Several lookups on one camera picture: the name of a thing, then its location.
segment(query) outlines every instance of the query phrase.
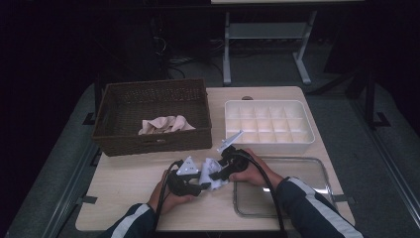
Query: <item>wicker basket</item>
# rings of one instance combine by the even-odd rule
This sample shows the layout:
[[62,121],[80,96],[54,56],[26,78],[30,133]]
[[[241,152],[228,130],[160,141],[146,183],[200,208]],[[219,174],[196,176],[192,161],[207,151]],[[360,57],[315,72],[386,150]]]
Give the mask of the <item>wicker basket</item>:
[[[196,129],[138,135],[143,120],[177,115],[184,116]],[[211,148],[204,79],[108,84],[92,140],[110,157]]]

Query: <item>wooden tabletop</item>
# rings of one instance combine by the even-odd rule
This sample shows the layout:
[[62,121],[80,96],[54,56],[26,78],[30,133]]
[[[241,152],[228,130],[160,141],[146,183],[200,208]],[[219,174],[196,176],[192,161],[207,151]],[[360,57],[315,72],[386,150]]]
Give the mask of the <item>wooden tabletop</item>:
[[[147,202],[160,180],[162,172],[177,160],[193,158],[197,167],[206,158],[220,159],[216,149],[225,139],[224,105],[228,100],[241,100],[250,96],[255,100],[299,100],[303,103],[315,142],[301,155],[261,155],[282,157],[311,157],[319,159],[328,174],[333,194],[343,194],[312,113],[299,87],[220,87],[207,88],[212,122],[213,147],[208,150],[149,153],[132,156],[107,157],[102,154],[87,196],[97,197],[94,204],[83,203],[76,228],[82,231],[105,230],[121,218],[135,203]],[[353,214],[347,202],[337,207],[352,224]],[[285,220],[286,229],[292,229]],[[275,218],[244,218],[236,214],[233,205],[233,183],[218,190],[203,191],[191,202],[182,204],[160,217],[160,231],[217,231],[217,230],[278,230]]]

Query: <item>ice cube tray compartment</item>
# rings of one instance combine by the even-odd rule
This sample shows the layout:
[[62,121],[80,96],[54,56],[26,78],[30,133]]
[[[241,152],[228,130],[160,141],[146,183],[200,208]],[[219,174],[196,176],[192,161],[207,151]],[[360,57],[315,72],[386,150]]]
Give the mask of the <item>ice cube tray compartment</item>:
[[244,131],[234,146],[256,153],[300,154],[315,141],[296,100],[234,100],[225,104],[226,138]]

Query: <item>sleeve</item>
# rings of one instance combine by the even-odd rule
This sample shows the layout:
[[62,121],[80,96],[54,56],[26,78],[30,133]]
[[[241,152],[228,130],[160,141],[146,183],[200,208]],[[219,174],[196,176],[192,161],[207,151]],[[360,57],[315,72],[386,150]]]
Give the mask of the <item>sleeve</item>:
[[98,238],[146,238],[154,232],[155,212],[147,204],[135,204]]
[[367,237],[324,196],[298,178],[285,178],[276,189],[276,198],[303,238]]

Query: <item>hand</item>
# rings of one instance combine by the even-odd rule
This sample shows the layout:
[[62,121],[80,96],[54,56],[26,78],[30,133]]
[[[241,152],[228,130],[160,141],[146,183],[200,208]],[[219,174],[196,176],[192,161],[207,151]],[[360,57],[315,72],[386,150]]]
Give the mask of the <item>hand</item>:
[[[250,154],[254,158],[254,160],[262,167],[262,169],[268,176],[268,179],[271,182],[272,186],[276,188],[278,184],[283,180],[283,177],[272,171],[260,157],[254,154],[254,152],[251,149],[244,149],[244,151]],[[263,179],[263,176],[260,174],[260,171],[257,169],[257,167],[254,166],[252,163],[249,163],[247,169],[243,172],[231,174],[229,176],[229,180],[248,181],[254,185],[266,187],[266,183]]]
[[[158,198],[160,196],[161,187],[163,184],[164,177],[166,176],[166,173],[168,173],[168,171],[163,172],[160,182],[157,183],[157,186],[155,187],[154,192],[152,192],[151,198],[148,201],[148,205],[151,206],[155,212],[157,212],[157,209],[158,209]],[[177,205],[192,200],[194,196],[193,195],[177,196],[171,193],[169,191],[169,188],[166,186],[163,197],[165,197],[165,199],[163,201],[160,214],[168,213],[171,209],[173,209]]]

